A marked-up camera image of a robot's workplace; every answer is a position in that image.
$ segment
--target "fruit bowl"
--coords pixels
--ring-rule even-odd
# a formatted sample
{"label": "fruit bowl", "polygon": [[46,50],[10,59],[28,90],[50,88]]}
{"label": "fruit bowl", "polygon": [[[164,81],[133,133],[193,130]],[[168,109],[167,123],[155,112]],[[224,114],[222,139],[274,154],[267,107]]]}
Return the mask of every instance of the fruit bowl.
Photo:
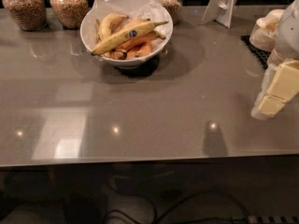
{"label": "fruit bowl", "polygon": [[136,68],[150,58],[158,55],[168,43],[173,32],[173,21],[168,11],[159,3],[152,0],[95,0],[93,8],[88,12],[80,27],[80,36],[88,52],[91,53],[95,48],[97,40],[96,20],[101,21],[107,14],[117,12],[129,16],[133,19],[150,19],[151,21],[168,21],[168,24],[156,27],[155,30],[165,35],[164,40],[154,41],[152,53],[130,60],[114,60],[104,55],[94,58],[100,62],[108,63],[119,68]]}

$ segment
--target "power strip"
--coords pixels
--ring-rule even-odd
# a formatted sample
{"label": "power strip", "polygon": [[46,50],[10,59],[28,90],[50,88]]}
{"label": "power strip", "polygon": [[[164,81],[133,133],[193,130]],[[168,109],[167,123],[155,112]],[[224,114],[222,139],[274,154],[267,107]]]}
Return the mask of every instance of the power strip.
{"label": "power strip", "polygon": [[298,217],[248,217],[249,224],[299,224]]}

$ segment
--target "white metal bracket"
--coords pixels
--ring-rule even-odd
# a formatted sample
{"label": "white metal bracket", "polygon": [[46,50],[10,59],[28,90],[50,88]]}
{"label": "white metal bracket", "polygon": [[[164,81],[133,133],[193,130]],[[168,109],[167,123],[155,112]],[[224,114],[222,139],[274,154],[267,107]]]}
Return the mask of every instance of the white metal bracket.
{"label": "white metal bracket", "polygon": [[234,5],[237,0],[209,0],[201,24],[217,21],[231,27]]}

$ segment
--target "black mat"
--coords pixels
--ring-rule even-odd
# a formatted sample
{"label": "black mat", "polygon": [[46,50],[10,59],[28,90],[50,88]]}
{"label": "black mat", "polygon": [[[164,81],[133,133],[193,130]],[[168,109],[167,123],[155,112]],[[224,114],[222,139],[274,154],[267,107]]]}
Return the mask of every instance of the black mat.
{"label": "black mat", "polygon": [[249,48],[250,52],[259,60],[263,69],[266,70],[268,68],[267,60],[271,54],[271,52],[263,51],[261,49],[255,48],[249,41],[250,35],[242,35],[241,40],[245,43],[245,45]]}

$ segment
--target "countertop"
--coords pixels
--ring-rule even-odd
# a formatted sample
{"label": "countertop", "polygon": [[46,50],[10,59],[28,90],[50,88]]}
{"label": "countertop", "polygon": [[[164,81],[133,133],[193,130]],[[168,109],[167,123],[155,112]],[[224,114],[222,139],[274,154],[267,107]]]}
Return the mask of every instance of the countertop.
{"label": "countertop", "polygon": [[171,42],[137,70],[94,59],[79,30],[23,32],[0,9],[0,166],[299,153],[299,101],[250,115],[264,70],[240,40],[274,7],[235,7],[231,29],[184,7]]}

